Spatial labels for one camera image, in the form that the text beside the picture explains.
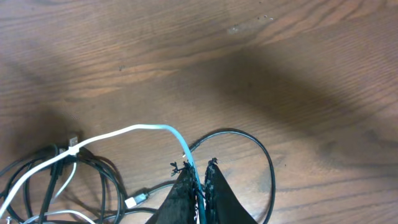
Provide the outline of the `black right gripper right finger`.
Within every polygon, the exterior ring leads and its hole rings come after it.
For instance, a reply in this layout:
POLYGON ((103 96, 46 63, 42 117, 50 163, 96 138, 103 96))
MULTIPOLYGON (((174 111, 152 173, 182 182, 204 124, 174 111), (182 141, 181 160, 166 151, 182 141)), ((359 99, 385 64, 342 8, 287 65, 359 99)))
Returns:
POLYGON ((209 224, 257 224, 243 208, 217 165, 208 162, 205 172, 205 215, 209 224))

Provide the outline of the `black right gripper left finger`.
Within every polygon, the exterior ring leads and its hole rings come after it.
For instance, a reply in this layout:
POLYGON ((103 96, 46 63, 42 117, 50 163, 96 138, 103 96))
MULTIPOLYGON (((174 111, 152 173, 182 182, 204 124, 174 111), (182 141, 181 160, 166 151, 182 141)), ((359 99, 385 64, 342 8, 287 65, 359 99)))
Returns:
POLYGON ((172 163, 175 167, 174 174, 178 174, 177 180, 172 186, 162 205, 151 216, 146 224, 196 224, 196 180, 193 167, 183 163, 180 169, 177 163, 172 163))

